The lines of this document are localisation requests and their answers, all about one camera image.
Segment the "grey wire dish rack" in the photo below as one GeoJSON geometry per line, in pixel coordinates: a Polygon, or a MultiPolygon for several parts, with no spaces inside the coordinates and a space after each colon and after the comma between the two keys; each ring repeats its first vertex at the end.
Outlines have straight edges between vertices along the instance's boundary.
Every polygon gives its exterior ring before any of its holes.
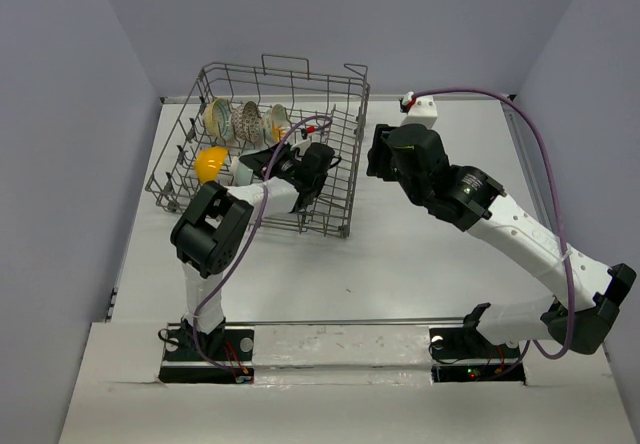
{"type": "Polygon", "coordinates": [[[370,94],[368,68],[314,72],[305,58],[264,54],[258,65],[204,65],[168,127],[145,191],[169,213],[183,212],[199,190],[196,160],[209,148],[226,156],[223,186],[279,177],[300,192],[293,212],[266,227],[350,234],[370,94]]]}

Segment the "leaf flower pattern bowl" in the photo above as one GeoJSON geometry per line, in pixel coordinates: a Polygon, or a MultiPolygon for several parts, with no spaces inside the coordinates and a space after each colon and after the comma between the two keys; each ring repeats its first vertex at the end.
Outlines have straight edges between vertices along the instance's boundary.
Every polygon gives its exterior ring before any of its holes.
{"type": "Polygon", "coordinates": [[[261,118],[264,142],[272,145],[279,143],[290,129],[291,122],[287,109],[281,104],[270,107],[261,118]]]}

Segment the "red patterned bowl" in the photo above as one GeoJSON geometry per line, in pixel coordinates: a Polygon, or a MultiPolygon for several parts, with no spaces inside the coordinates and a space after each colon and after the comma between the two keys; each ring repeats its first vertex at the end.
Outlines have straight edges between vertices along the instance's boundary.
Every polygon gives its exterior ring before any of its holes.
{"type": "Polygon", "coordinates": [[[256,144],[261,135],[261,115],[257,104],[247,101],[231,112],[230,123],[234,137],[239,141],[256,144]]]}

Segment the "yellow orange bowl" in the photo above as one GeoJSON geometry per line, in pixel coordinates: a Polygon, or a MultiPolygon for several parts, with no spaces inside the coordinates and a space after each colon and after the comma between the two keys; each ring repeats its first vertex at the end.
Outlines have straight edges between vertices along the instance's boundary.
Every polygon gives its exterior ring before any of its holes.
{"type": "Polygon", "coordinates": [[[193,164],[198,181],[202,184],[215,181],[226,165],[227,148],[214,146],[199,151],[193,164]]]}

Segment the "blue yellow sun bowl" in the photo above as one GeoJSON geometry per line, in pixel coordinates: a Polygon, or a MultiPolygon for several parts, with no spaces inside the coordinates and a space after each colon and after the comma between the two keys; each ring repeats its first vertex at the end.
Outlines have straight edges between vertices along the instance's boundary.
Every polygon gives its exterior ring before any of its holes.
{"type": "Polygon", "coordinates": [[[216,98],[209,103],[203,113],[203,122],[206,131],[219,139],[233,137],[233,128],[230,124],[232,106],[226,98],[216,98]]]}

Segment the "teal green bowl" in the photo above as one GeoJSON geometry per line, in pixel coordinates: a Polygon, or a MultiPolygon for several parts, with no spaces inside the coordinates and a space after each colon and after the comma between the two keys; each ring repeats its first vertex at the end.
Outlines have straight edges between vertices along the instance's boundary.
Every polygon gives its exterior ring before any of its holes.
{"type": "Polygon", "coordinates": [[[229,167],[232,174],[232,185],[241,187],[252,183],[253,170],[242,163],[239,156],[234,156],[229,167]]]}

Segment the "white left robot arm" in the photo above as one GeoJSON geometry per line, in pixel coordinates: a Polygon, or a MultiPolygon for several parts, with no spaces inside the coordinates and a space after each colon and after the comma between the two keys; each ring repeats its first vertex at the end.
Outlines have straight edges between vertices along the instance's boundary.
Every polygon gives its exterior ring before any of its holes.
{"type": "Polygon", "coordinates": [[[326,144],[275,145],[235,159],[234,173],[257,179],[201,186],[174,226],[170,242],[182,263],[187,312],[181,337],[195,356],[212,359],[224,339],[221,286],[264,219],[306,210],[340,158],[326,144]]]}

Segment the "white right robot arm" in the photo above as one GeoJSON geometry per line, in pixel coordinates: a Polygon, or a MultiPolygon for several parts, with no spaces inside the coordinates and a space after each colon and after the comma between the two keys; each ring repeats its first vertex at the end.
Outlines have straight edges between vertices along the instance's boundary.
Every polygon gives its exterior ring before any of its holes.
{"type": "Polygon", "coordinates": [[[600,347],[636,279],[631,267],[608,266],[560,245],[501,183],[479,168],[450,163],[440,135],[421,124],[377,125],[367,158],[368,175],[398,183],[412,204],[491,245],[548,290],[522,303],[477,305],[461,327],[442,331],[450,358],[526,340],[555,341],[584,355],[600,347]]]}

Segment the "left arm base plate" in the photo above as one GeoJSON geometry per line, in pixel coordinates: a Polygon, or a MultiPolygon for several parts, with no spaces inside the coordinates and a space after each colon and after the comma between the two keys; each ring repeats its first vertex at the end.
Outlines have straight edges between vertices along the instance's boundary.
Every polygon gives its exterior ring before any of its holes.
{"type": "Polygon", "coordinates": [[[163,344],[158,379],[166,384],[243,385],[254,382],[255,329],[227,326],[212,338],[199,337],[188,326],[172,323],[158,331],[163,344]]]}

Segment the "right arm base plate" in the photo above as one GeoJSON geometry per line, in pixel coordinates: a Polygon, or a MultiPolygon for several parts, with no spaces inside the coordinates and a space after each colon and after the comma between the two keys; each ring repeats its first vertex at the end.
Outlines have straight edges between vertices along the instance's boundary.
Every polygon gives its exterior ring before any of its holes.
{"type": "Polygon", "coordinates": [[[494,345],[470,328],[430,328],[428,352],[434,383],[526,382],[519,347],[494,345]]]}

